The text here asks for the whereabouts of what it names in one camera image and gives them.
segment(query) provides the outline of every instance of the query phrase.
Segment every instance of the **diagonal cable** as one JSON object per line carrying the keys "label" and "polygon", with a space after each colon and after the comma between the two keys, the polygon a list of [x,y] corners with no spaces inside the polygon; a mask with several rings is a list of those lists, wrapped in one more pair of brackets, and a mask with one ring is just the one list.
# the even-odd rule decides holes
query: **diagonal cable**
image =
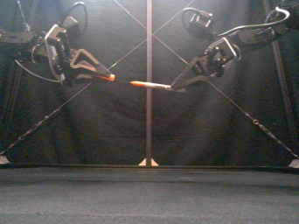
{"label": "diagonal cable", "polygon": [[[183,8],[188,7],[195,0],[192,0]],[[137,18],[132,15],[132,13],[128,11],[128,9],[119,3],[117,0],[115,0],[115,3],[119,5],[119,7],[125,11],[125,13],[129,15],[129,17],[143,26],[143,28],[147,30],[145,26],[143,23],[137,20]],[[175,52],[175,50],[155,36],[155,34],[171,23],[171,21],[177,17],[177,15],[181,13],[183,9],[168,19],[168,21],[160,26],[160,28],[152,33],[152,36],[159,40],[159,42],[165,46],[165,48],[175,54],[175,56],[183,61],[184,64],[188,64],[188,62],[184,60],[184,58],[179,55],[179,53]],[[116,62],[115,64],[109,67],[116,66],[116,64],[135,51],[135,49],[145,42],[144,40]]]}

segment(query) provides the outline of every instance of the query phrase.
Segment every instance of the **metal pole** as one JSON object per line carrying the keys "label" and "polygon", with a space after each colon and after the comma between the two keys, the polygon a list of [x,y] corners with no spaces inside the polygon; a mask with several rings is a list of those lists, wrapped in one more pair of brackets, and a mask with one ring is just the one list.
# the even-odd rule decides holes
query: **metal pole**
{"label": "metal pole", "polygon": [[[152,82],[152,0],[147,0],[147,81]],[[152,165],[152,89],[145,90],[145,166]]]}
{"label": "metal pole", "polygon": [[[265,14],[268,14],[271,11],[269,0],[263,0],[263,5],[264,5]],[[298,148],[299,143],[298,143],[298,130],[295,127],[295,115],[292,111],[292,103],[288,97],[290,92],[288,92],[287,80],[286,80],[286,70],[284,70],[278,41],[272,42],[272,49],[274,49],[274,55],[275,55],[275,68],[278,72],[278,79],[280,83],[282,96],[284,101],[284,113],[286,113],[286,119],[287,119],[287,125],[288,125],[288,132],[290,132],[292,144]]]}

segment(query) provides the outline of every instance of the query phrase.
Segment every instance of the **wire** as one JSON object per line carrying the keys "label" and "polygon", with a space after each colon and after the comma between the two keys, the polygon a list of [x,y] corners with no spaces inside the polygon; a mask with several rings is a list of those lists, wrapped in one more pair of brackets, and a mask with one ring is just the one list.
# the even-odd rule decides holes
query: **wire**
{"label": "wire", "polygon": [[67,17],[69,16],[71,12],[79,7],[81,6],[83,9],[84,9],[84,15],[85,15],[85,23],[84,23],[84,28],[83,28],[83,31],[80,33],[80,36],[85,33],[87,29],[88,29],[88,20],[89,20],[89,17],[88,17],[88,9],[87,9],[87,5],[83,3],[83,2],[76,2],[68,9],[67,13],[64,14],[60,22],[59,22],[59,26],[61,26],[61,24],[64,23]]}
{"label": "wire", "polygon": [[279,7],[275,7],[275,10],[279,11],[279,12],[282,12],[282,13],[284,13],[284,18],[282,20],[275,21],[274,23],[268,23],[268,24],[241,25],[241,26],[231,29],[229,31],[223,32],[217,36],[219,37],[225,36],[225,35],[231,34],[232,32],[235,32],[237,30],[244,30],[244,29],[253,30],[256,28],[267,28],[269,26],[282,24],[290,18],[290,12],[287,10],[280,9]]}
{"label": "wire", "polygon": [[15,63],[16,63],[17,66],[19,66],[19,67],[20,67],[28,74],[31,74],[33,77],[36,77],[36,78],[39,78],[39,79],[41,79],[41,80],[45,80],[45,81],[60,82],[59,80],[49,80],[49,79],[41,77],[39,74],[33,73],[28,68],[25,68],[25,67],[23,66],[23,64],[20,63],[19,60],[15,60]]}

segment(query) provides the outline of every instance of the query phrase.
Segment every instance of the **black cable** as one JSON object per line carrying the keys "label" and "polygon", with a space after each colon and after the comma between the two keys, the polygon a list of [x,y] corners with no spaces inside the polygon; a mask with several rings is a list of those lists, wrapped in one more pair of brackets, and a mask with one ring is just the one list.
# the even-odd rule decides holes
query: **black cable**
{"label": "black cable", "polygon": [[87,9],[87,5],[83,2],[76,2],[68,9],[67,13],[64,14],[60,22],[59,22],[59,26],[61,26],[61,24],[64,23],[67,17],[69,16],[71,12],[79,7],[81,6],[84,9],[84,15],[85,15],[85,23],[84,23],[84,27],[83,27],[83,31],[80,33],[80,36],[85,33],[87,29],[88,29],[88,9]]}
{"label": "black cable", "polygon": [[279,7],[275,7],[275,11],[284,13],[284,18],[282,20],[275,21],[274,23],[268,23],[268,24],[241,25],[241,26],[231,29],[229,31],[223,32],[217,36],[219,37],[227,36],[228,34],[231,34],[232,32],[235,32],[237,30],[253,30],[253,29],[257,29],[257,28],[267,28],[267,27],[271,27],[274,25],[280,25],[290,18],[290,12],[287,10],[280,9]]}

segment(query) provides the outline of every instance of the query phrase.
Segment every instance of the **dark floor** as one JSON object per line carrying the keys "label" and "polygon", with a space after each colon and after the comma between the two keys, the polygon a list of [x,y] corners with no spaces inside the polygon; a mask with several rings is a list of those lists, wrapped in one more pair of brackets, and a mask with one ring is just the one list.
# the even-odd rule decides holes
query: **dark floor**
{"label": "dark floor", "polygon": [[0,169],[0,223],[299,223],[299,175],[221,169]]}

